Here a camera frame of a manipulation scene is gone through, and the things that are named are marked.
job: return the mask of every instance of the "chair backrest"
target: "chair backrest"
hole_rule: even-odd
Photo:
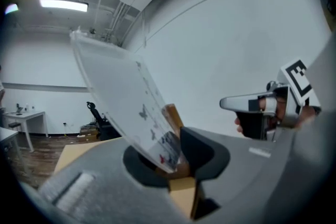
[[[103,122],[102,117],[100,116],[98,110],[96,109],[96,105],[94,103],[91,102],[86,102],[88,109],[91,111],[92,115],[94,116],[94,118],[96,119],[96,121],[101,124]]]

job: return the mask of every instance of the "office chair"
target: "office chair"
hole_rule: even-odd
[[[96,119],[98,129],[99,129],[99,139],[101,141],[114,139],[121,137],[121,135],[117,132],[117,130],[109,123],[106,119],[103,119],[98,110],[96,109],[96,105],[91,102],[86,102],[88,109],[91,111],[92,115]]]

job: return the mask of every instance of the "dark wood floor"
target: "dark wood floor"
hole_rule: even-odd
[[[58,158],[65,145],[91,143],[90,141],[78,141],[76,136],[53,136],[49,138],[45,136],[31,136],[30,139],[35,151],[30,153],[26,136],[24,134],[18,134],[17,139],[23,159],[36,183],[33,184],[30,182],[24,172],[23,166],[16,154],[14,144],[13,148],[10,148],[6,153],[8,162],[13,168],[18,180],[28,183],[34,188],[39,187],[53,174]]]

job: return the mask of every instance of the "white table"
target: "white table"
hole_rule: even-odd
[[[5,129],[5,128],[0,127],[0,143],[2,143],[3,145],[5,145],[6,143],[14,141],[16,154],[19,157],[19,159],[20,159],[20,161],[21,161],[21,163],[23,165],[23,169],[24,169],[25,173],[28,175],[29,180],[34,184],[35,182],[33,180],[31,172],[28,169],[25,161],[23,160],[20,148],[19,148],[19,146],[17,144],[17,139],[16,139],[16,135],[17,134],[18,134],[17,131],[13,131],[13,130],[9,130],[9,129]]]
[[[46,133],[46,137],[48,137],[46,113],[44,111],[31,111],[31,112],[21,112],[22,115],[16,115],[16,114],[17,114],[16,112],[10,112],[10,113],[4,113],[3,114],[3,117],[6,119],[7,127],[8,127],[7,119],[14,119],[15,121],[21,123],[21,125],[25,129],[26,138],[27,138],[27,142],[28,142],[28,145],[29,145],[29,148],[30,148],[30,152],[33,152],[34,148],[33,148],[33,145],[31,143],[31,140],[30,140],[28,127],[27,127],[27,121],[32,119],[32,118],[42,116],[44,130],[45,130],[45,133]]]

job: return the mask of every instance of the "ceiling light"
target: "ceiling light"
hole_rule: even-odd
[[[68,0],[40,0],[43,8],[66,8],[78,10],[80,12],[88,11],[88,4]]]
[[[6,10],[5,10],[5,14],[8,14],[8,13],[10,13],[10,12],[15,12],[15,11],[17,11],[17,10],[18,10],[18,7],[17,7],[16,4],[10,4],[10,5],[6,8]]]

